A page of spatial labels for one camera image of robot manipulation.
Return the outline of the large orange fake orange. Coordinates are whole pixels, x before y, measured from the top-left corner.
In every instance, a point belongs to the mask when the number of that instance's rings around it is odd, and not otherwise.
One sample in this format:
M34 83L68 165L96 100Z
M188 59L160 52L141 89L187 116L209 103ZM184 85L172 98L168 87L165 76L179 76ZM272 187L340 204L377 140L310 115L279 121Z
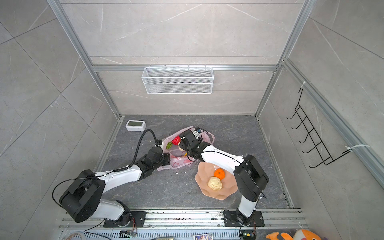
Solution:
M214 172L214 177L223 180L226 177L226 172L221 168L216 169Z

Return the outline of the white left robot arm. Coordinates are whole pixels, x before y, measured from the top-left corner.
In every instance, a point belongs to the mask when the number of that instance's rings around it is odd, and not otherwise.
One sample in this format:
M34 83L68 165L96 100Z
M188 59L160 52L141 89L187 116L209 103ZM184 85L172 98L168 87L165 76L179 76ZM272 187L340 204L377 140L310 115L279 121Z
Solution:
M100 218L125 227L133 221L131 210L122 201L104 200L102 195L124 184L143 180L154 170L170 163L171 155L157 146L130 167L99 173L84 170L77 178L71 179L72 184L62 194L58 205L77 223Z

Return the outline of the green fake fruit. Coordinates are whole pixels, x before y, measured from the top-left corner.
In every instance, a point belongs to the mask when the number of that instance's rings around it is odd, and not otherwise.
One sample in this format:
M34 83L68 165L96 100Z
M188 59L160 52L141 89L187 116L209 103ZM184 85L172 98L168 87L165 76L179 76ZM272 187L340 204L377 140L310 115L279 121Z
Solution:
M173 146L172 142L168 142L166 145L166 149L169 150Z

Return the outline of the pink printed plastic bag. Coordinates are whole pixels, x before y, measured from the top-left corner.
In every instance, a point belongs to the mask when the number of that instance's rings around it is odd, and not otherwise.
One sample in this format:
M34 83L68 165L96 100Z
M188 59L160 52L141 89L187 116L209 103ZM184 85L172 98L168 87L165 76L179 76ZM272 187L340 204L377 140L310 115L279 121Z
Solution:
M194 126L189 126L188 128L184 128L179 130L178 132L166 137L163 139L163 152L170 154L170 165L161 166L157 168L157 171L167 170L167 169L179 169L184 166L191 165L196 158L188 157L187 152L184 150L180 150L178 145L172 144L172 146L168 149L169 143L171 143L177 136L181 135L186 130L191 130L192 132L196 129Z

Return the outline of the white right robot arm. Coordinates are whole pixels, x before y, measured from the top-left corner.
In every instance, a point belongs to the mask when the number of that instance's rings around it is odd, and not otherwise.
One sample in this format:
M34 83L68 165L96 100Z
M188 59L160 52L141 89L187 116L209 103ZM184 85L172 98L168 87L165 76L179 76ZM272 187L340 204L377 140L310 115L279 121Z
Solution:
M205 142L202 133L203 130L182 132L177 137L178 147L186 151L188 157L214 164L235 177L238 190L242 194L236 210L236 220L243 226L248 226L255 216L258 201L266 197L264 190L269 177L254 156L241 157L219 150Z

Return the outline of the red fake apple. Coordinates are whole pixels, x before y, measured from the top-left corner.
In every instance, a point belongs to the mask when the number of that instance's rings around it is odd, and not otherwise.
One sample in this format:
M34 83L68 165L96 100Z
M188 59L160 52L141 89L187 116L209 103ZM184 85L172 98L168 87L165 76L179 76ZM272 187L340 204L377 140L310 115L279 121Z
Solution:
M178 146L181 142L181 137L180 136L176 136L172 141L172 144L175 145L175 146Z

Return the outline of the peach scalloped plastic bowl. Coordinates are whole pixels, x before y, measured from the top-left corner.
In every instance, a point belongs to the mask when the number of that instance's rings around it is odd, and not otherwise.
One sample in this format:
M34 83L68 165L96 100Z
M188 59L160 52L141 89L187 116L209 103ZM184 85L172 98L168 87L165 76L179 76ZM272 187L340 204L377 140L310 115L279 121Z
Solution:
M217 200L225 200L238 190L234 175L211 163L199 163L195 180L205 196Z

